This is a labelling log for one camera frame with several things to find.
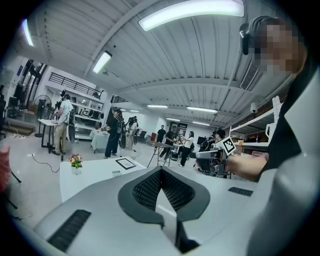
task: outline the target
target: railing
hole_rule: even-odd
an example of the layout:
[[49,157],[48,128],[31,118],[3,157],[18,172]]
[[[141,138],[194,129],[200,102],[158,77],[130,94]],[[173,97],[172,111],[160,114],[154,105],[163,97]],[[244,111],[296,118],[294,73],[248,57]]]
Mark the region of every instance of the railing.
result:
[[66,77],[64,77],[62,75],[59,75],[59,74],[56,74],[56,73],[53,73],[53,72],[50,75],[49,81],[55,82],[55,83],[57,83],[59,85],[68,87],[68,88],[76,90],[76,91],[79,91],[79,92],[87,94],[89,96],[93,96],[93,97],[95,97],[97,99],[100,99],[100,96],[101,96],[101,91],[92,89],[89,86],[86,86],[86,85],[84,85],[82,83],[79,83],[77,81],[71,80],[69,78],[66,78]]
[[122,103],[122,102],[129,102],[125,100],[124,98],[121,98],[119,96],[112,96],[111,103]]

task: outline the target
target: ceiling light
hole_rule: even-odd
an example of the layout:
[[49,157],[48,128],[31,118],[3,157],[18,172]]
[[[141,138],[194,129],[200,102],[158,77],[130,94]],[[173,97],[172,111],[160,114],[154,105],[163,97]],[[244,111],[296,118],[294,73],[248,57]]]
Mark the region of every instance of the ceiling light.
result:
[[100,69],[102,69],[102,67],[111,59],[111,57],[112,57],[112,54],[107,51],[102,53],[101,57],[95,64],[92,71],[98,74]]
[[162,24],[198,15],[244,16],[244,3],[241,0],[190,0],[170,5],[139,20],[144,31]]
[[32,42],[31,35],[30,35],[30,32],[29,32],[27,19],[24,19],[24,20],[23,20],[23,22],[22,22],[22,29],[23,29],[23,33],[24,33],[24,36],[25,36],[28,44],[29,44],[30,46],[34,46],[34,43]]
[[164,105],[148,105],[149,108],[161,108],[161,109],[167,109],[167,106]]
[[211,113],[218,112],[218,110],[216,110],[216,109],[203,108],[203,107],[188,106],[187,108],[188,108],[188,110],[204,111],[204,112],[211,112]]
[[197,125],[202,125],[202,126],[209,126],[209,125],[210,125],[210,124],[204,123],[204,122],[195,122],[195,121],[192,121],[192,123],[197,124]]
[[179,119],[173,119],[173,118],[167,118],[167,120],[180,122],[180,120],[179,120]]

